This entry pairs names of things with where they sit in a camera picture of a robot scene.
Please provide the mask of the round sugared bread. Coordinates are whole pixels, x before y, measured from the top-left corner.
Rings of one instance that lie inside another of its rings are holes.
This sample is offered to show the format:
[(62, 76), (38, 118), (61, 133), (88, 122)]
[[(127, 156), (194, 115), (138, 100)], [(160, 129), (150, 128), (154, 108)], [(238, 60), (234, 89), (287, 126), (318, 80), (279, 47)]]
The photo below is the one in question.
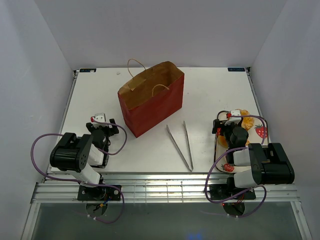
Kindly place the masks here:
[[(250, 115), (250, 112), (245, 109), (235, 109), (235, 111), (240, 112), (242, 116)], [(236, 126), (244, 128), (246, 131), (250, 130), (255, 124), (255, 119), (253, 117), (244, 117)]]

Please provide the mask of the silver metal tongs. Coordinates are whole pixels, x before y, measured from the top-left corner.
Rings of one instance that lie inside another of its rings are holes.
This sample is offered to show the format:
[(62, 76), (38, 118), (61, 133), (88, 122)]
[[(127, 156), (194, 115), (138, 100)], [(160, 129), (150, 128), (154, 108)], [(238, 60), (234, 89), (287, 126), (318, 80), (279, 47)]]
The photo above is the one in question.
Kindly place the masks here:
[(190, 173), (193, 172), (194, 162), (193, 162), (191, 142), (190, 142), (186, 122), (183, 121), (178, 131), (174, 130), (173, 132), (172, 132), (172, 129), (167, 124), (166, 132), (173, 147), (175, 148), (184, 166), (186, 167), (187, 171)]

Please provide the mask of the red paper bag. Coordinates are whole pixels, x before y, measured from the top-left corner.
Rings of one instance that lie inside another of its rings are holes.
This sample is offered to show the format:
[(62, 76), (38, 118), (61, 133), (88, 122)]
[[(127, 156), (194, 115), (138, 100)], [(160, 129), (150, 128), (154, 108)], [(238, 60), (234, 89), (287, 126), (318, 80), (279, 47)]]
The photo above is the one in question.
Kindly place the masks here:
[(126, 126), (135, 137), (182, 108), (185, 74), (164, 61), (131, 75), (117, 92)]

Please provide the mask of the large fake croissant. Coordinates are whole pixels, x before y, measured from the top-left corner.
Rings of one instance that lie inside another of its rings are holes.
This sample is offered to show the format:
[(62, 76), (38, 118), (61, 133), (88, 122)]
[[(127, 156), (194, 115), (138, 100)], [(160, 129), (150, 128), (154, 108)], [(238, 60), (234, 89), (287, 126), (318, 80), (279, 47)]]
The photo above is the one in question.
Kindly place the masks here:
[(217, 137), (217, 142), (223, 147), (223, 148), (226, 148), (228, 149), (228, 143), (226, 141), (226, 138), (223, 136), (223, 135), (219, 135)]

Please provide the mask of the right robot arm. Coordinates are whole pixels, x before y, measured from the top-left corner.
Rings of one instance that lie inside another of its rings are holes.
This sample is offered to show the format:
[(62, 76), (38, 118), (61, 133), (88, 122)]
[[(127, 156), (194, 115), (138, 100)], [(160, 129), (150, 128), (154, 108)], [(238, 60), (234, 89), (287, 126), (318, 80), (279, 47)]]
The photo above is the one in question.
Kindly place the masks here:
[(251, 143), (249, 132), (241, 121), (215, 119), (212, 133), (225, 140), (227, 149), (214, 162), (225, 173), (232, 174), (226, 194), (237, 199), (244, 189), (258, 185), (290, 185), (295, 172), (280, 143)]

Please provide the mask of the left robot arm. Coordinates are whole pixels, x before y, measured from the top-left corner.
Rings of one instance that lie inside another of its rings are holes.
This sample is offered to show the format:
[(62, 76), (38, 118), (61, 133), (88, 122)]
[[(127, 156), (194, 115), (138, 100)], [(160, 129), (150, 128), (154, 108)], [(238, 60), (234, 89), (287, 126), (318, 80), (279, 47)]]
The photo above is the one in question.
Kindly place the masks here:
[(101, 124), (101, 116), (91, 119), (92, 122), (86, 123), (89, 133), (77, 136), (66, 132), (52, 150), (49, 161), (52, 167), (71, 174), (81, 184), (89, 187), (88, 193), (95, 200), (100, 200), (106, 195), (106, 187), (95, 168), (106, 167), (110, 137), (119, 134), (119, 129), (113, 118), (109, 120), (111, 126)]

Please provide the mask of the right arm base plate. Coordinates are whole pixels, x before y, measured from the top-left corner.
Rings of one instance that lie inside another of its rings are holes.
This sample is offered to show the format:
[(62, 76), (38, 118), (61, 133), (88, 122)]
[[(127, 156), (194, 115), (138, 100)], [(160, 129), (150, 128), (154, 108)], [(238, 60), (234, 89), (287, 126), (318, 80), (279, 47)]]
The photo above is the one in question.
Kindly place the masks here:
[[(208, 194), (211, 200), (222, 200), (234, 196), (244, 188), (231, 188), (227, 184), (211, 184), (208, 189)], [(244, 200), (255, 200), (255, 191), (247, 191), (242, 195), (236, 196), (235, 199), (239, 200), (243, 197)]]

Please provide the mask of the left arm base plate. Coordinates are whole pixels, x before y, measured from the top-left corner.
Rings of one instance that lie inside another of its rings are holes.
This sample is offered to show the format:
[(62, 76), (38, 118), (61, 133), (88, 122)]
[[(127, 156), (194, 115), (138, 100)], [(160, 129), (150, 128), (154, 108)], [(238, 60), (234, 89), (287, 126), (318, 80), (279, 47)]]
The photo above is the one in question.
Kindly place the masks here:
[(87, 187), (87, 186), (79, 186), (77, 200), (78, 201), (120, 201), (121, 194), (120, 190), (122, 188), (121, 185), (115, 185), (114, 187)]

